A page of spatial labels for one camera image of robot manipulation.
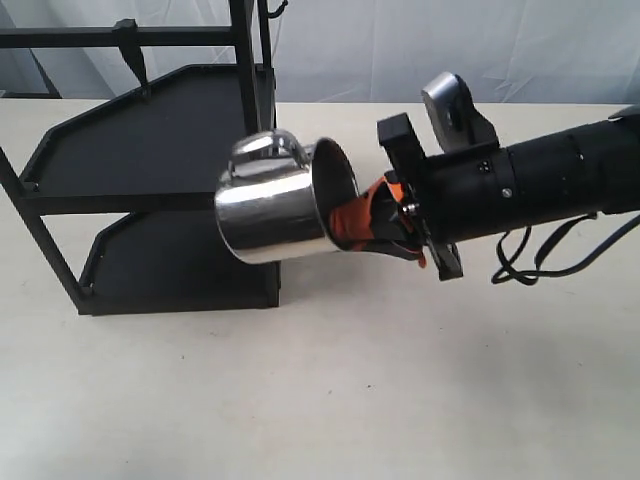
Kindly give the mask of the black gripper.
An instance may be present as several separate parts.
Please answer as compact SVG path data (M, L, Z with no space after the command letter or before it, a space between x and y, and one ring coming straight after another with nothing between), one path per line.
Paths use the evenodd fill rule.
M465 116L462 129L454 132L455 147L433 156L423 150L405 113L378 121L377 136L395 172L332 210L332 239L344 251L387 255L424 269L427 260L423 246L415 244L415 226L439 279L462 277L457 243L489 235L496 226L492 211L500 200L494 159L500 143L493 124L478 113Z

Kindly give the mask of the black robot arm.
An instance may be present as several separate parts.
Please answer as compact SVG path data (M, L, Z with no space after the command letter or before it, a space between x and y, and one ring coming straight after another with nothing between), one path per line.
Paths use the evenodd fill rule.
M334 208L329 229L349 251L381 253L419 265L433 261L441 280L463 274L461 241L556 222L530 270L497 251L493 282L532 286L543 264L577 224L599 214L639 210L639 117L610 119L501 146L493 125L466 109L427 155L406 114L377 124L391 168L364 193Z

